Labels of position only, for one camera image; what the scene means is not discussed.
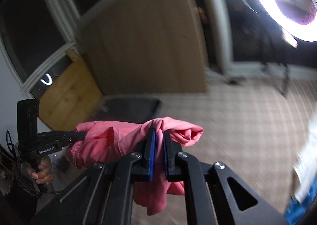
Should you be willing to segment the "person left hand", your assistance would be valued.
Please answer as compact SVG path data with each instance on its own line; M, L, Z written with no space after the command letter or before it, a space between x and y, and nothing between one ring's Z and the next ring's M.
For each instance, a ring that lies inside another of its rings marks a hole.
M52 163L49 156L43 156L38 161L39 171L32 171L31 178L35 180L38 185L49 185L53 180Z

